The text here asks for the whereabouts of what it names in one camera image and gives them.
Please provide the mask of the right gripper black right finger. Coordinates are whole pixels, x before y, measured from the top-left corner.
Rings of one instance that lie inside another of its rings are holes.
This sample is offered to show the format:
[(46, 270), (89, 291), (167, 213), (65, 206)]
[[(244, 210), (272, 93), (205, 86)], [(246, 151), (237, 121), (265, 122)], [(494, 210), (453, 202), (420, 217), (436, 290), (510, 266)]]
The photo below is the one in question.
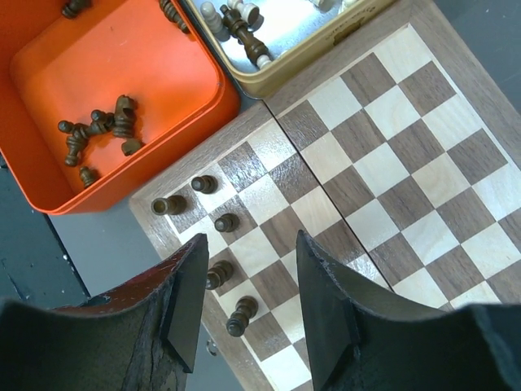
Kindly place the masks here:
[(519, 305), (419, 304), (342, 265), (303, 231), (296, 264), (316, 390), (519, 389)]

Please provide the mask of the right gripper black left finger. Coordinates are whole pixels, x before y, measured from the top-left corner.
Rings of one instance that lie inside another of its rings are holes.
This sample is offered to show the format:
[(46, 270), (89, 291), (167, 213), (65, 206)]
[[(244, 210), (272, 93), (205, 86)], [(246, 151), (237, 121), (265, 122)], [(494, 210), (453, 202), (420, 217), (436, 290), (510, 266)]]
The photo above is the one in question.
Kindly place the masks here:
[(79, 306), (1, 300), (4, 390), (183, 390), (194, 370), (208, 239)]

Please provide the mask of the dark pawn placed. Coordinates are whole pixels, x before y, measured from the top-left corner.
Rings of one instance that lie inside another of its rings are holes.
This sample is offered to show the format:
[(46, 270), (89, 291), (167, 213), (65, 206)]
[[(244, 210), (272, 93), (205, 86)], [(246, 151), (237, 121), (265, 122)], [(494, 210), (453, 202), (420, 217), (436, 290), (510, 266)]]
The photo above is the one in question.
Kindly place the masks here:
[(239, 217), (233, 213), (225, 213), (215, 220), (214, 227), (221, 233), (235, 231), (239, 227)]
[(201, 175), (194, 177), (190, 186), (194, 191), (203, 193), (203, 194), (212, 194), (218, 187), (217, 180), (211, 175)]
[(186, 198), (182, 195), (159, 197), (151, 202), (151, 211), (157, 216), (178, 215), (186, 210)]
[(234, 266), (230, 261), (221, 260), (210, 267), (206, 278), (206, 289), (215, 290), (231, 279)]
[(250, 320), (254, 318), (258, 311), (258, 303), (254, 297), (241, 297), (235, 310), (226, 322), (226, 330), (232, 337), (240, 337), (244, 334)]

